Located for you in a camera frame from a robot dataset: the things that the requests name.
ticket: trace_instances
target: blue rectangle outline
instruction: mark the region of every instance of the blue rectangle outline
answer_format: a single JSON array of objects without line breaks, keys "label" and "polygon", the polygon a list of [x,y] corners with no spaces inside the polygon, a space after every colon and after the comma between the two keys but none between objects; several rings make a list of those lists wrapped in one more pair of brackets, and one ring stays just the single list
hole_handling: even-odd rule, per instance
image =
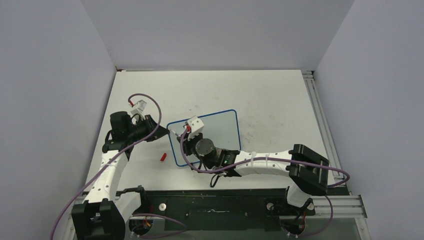
[{"label": "blue rectangle outline", "polygon": [[[209,113],[209,114],[206,114],[206,115],[198,116],[198,118],[208,117],[208,116],[212,116],[212,115],[216,115],[216,114],[222,114],[222,113],[226,113],[226,112],[230,112],[230,111],[233,111],[233,112],[235,113],[235,123],[237,124],[237,134],[238,134],[238,150],[239,150],[239,151],[241,151],[241,150],[242,150],[242,142],[240,141],[239,119],[237,118],[237,111],[236,111],[236,110],[234,110],[234,109],[228,109],[228,110],[224,110],[224,111],[218,111],[218,112],[214,112],[214,113]],[[178,120],[178,121],[172,121],[172,122],[170,122],[170,123],[168,123],[168,124],[166,125],[166,129],[168,129],[168,130],[169,130],[169,128],[168,128],[168,127],[169,127],[171,124],[181,123],[181,122],[187,121],[187,120],[189,120],[189,119],[190,119],[190,118],[183,119],[183,120]],[[185,166],[187,166],[187,164],[184,164],[184,165],[178,165],[178,163],[177,163],[177,157],[175,156],[174,147],[172,146],[172,142],[171,142],[171,133],[170,133],[170,134],[168,134],[168,137],[169,137],[169,144],[171,145],[172,154],[173,154],[173,159],[174,159],[174,161],[175,161],[175,164],[176,164],[178,167],[185,167]]]}]

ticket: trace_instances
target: cable tie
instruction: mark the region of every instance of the cable tie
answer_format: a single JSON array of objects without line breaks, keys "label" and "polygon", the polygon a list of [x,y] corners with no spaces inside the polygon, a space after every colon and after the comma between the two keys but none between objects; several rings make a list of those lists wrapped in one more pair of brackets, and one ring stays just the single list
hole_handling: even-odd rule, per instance
[{"label": "cable tie", "polygon": [[253,159],[256,157],[256,152],[252,151],[251,158],[250,158],[250,167],[253,168]]},{"label": "cable tie", "polygon": [[268,157],[270,156],[270,153],[265,154],[265,166],[266,169],[268,169]]},{"label": "cable tie", "polygon": [[117,168],[117,166],[116,166],[116,165],[113,165],[112,163],[106,163],[105,165],[110,166],[110,167]]}]

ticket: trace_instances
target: gray wall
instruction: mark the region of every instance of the gray wall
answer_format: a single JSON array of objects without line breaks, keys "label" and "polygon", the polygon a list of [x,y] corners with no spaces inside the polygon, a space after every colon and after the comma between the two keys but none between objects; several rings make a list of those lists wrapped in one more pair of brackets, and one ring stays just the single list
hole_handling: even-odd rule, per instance
[{"label": "gray wall", "polygon": [[424,236],[424,1],[356,0],[315,73],[374,240]]},{"label": "gray wall", "polygon": [[81,0],[118,68],[314,70],[354,0]]},{"label": "gray wall", "polygon": [[79,0],[0,1],[1,240],[48,239],[86,179],[114,75]]}]

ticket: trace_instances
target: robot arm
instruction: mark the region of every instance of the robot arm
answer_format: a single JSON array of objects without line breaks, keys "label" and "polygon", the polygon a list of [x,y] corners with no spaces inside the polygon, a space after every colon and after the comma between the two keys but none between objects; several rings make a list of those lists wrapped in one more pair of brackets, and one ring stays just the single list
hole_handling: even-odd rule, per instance
[{"label": "robot arm", "polygon": [[271,159],[292,159],[329,166],[328,159],[302,144],[295,144],[293,149],[282,152],[256,153],[229,150],[215,147],[211,139],[203,138],[204,124],[196,116],[190,118],[185,127],[188,132],[187,139],[183,141],[185,155],[195,155],[210,170],[234,165],[223,170],[220,176],[242,177],[250,174],[270,174],[289,177],[294,184],[288,188],[286,200],[289,205],[297,208],[303,207],[311,196],[327,194],[328,170]]},{"label": "robot arm", "polygon": [[[131,113],[135,123],[126,111],[110,115],[111,130],[107,133],[102,147],[100,168],[111,158],[132,143],[148,136],[157,126],[150,115],[142,116],[145,106],[137,102]],[[159,126],[146,141],[152,142],[167,135],[169,131]],[[95,180],[83,203],[75,204],[71,211],[75,233],[78,239],[122,240],[125,237],[125,222],[141,206],[144,189],[140,187],[126,189],[115,203],[121,174],[127,165],[133,148],[119,155]]]}]

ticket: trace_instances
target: white table surface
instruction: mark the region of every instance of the white table surface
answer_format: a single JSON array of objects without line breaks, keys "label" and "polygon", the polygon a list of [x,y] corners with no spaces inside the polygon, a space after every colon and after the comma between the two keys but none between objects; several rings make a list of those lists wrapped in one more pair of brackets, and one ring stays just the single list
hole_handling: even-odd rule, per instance
[{"label": "white table surface", "polygon": [[[300,70],[243,71],[129,71],[118,72],[113,83],[87,182],[99,170],[102,145],[111,129],[110,115],[129,111],[128,96],[144,93],[162,110],[161,125],[234,109],[237,111],[241,149],[282,152],[304,144],[327,156],[305,82]],[[136,96],[133,102],[141,99]],[[144,114],[159,118],[154,103],[144,98]],[[165,161],[160,158],[167,153]],[[328,184],[334,183],[330,171]],[[197,173],[174,161],[168,136],[142,142],[131,153],[118,190],[143,185],[146,190],[207,190],[211,174]],[[213,189],[286,188],[288,177],[247,175],[221,177]]]}]

